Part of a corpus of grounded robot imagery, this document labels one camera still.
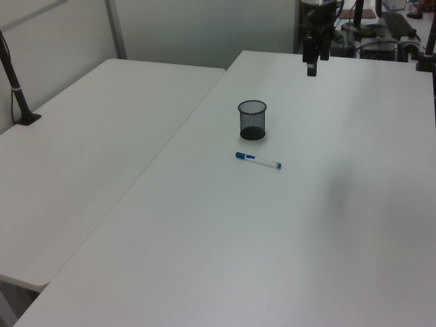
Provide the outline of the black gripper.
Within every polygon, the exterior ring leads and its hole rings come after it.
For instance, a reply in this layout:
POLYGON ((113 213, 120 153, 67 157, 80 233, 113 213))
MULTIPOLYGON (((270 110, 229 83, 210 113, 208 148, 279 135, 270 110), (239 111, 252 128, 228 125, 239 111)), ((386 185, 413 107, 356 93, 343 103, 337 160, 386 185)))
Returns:
POLYGON ((320 39, 320 59, 330 58, 330 44, 337 19, 338 3, 302 3, 303 23, 309 35, 303 40, 302 61, 306 63, 307 75, 317 76, 317 44, 320 39))

